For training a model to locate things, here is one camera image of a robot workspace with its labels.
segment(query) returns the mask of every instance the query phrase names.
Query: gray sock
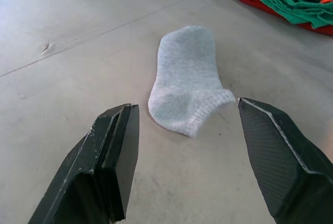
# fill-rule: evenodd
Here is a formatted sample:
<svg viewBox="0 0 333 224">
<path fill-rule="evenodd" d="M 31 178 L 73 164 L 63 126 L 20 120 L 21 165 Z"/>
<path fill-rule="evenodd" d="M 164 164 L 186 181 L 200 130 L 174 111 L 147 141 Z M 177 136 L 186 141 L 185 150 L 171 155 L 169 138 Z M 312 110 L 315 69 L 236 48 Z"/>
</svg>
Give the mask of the gray sock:
<svg viewBox="0 0 333 224">
<path fill-rule="evenodd" d="M 213 113 L 234 101 L 232 92 L 221 85 L 214 38 L 208 29 L 189 26 L 162 38 L 148 101 L 159 125 L 195 136 Z"/>
</svg>

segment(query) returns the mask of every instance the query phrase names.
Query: sock cuff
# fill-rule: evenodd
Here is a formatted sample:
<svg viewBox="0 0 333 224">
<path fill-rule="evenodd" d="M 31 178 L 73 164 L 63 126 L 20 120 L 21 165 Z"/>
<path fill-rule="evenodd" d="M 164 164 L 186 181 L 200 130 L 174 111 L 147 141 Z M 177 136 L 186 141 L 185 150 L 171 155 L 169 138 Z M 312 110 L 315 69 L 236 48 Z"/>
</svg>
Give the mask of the sock cuff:
<svg viewBox="0 0 333 224">
<path fill-rule="evenodd" d="M 230 103 L 234 103 L 235 98 L 230 90 L 223 90 L 221 93 L 205 99 L 196 109 L 185 127 L 184 134 L 194 137 L 197 135 L 203 123 L 214 113 L 224 108 Z"/>
</svg>

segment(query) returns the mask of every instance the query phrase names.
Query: red cloth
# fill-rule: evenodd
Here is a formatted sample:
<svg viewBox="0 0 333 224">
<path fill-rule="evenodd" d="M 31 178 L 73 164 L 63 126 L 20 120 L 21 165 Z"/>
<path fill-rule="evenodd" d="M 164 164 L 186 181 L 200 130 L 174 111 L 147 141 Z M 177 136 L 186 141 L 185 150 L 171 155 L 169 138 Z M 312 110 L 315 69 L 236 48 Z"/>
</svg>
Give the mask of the red cloth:
<svg viewBox="0 0 333 224">
<path fill-rule="evenodd" d="M 275 12 L 274 10 L 272 10 L 271 8 L 269 8 L 268 6 L 266 6 L 265 4 L 263 4 L 260 0 L 240 0 L 242 3 L 251 5 L 252 7 L 258 8 L 260 10 L 263 10 L 269 14 L 272 14 L 274 16 L 280 17 L 280 18 L 284 18 L 283 16 L 281 16 L 279 13 Z M 317 32 L 317 33 L 321 33 L 321 34 L 326 34 L 326 35 L 333 35 L 333 25 L 326 25 L 317 29 L 313 29 L 311 26 L 310 22 L 306 22 L 306 23 L 299 23 L 297 24 L 299 27 L 302 27 L 306 30 L 310 30 L 313 32 Z"/>
</svg>

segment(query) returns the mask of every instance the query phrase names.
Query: gray floor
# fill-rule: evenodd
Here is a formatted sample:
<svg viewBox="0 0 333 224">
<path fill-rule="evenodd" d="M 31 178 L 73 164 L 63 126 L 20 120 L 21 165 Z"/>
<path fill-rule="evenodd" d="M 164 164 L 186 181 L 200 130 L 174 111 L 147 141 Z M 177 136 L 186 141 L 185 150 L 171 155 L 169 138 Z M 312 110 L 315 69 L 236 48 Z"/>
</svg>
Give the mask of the gray floor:
<svg viewBox="0 0 333 224">
<path fill-rule="evenodd" d="M 0 18 L 0 223 L 27 223 L 96 116 L 128 102 L 141 125 L 123 223 L 274 223 L 236 106 L 194 139 L 149 116 L 159 41 L 186 25 L 212 29 L 226 88 L 286 111 L 330 152 L 330 37 L 237 0 L 0 0 Z"/>
</svg>

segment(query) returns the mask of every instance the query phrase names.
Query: concrete floor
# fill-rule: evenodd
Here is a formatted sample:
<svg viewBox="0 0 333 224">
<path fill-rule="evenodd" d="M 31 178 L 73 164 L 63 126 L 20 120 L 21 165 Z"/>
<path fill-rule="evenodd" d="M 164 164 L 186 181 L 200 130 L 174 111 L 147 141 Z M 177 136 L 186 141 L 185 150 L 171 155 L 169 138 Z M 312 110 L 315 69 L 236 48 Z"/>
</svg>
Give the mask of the concrete floor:
<svg viewBox="0 0 333 224">
<path fill-rule="evenodd" d="M 96 116 L 129 102 L 140 146 L 123 223 L 274 223 L 236 106 L 194 139 L 149 116 L 159 41 L 186 25 L 212 29 L 226 88 L 286 111 L 330 152 L 330 37 L 237 0 L 0 0 L 0 18 L 0 223 L 27 223 Z"/>
</svg>

